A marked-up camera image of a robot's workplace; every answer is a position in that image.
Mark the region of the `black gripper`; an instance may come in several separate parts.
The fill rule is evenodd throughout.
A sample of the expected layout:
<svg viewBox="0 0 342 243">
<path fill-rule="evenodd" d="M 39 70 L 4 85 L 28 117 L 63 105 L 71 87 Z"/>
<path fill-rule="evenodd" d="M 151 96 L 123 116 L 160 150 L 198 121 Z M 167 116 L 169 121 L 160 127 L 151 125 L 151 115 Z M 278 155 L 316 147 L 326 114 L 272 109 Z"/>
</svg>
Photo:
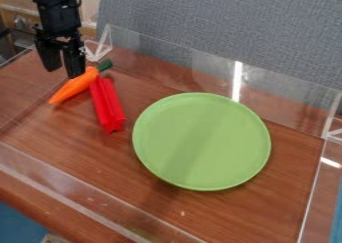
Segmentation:
<svg viewBox="0 0 342 243">
<path fill-rule="evenodd" d="M 81 0 L 32 1 L 39 10 L 41 23 L 35 27 L 35 44 L 43 66 L 48 72 L 61 67 L 59 38 L 67 38 L 63 46 L 64 66 L 68 78 L 73 79 L 85 72 L 85 49 L 79 32 Z"/>
</svg>

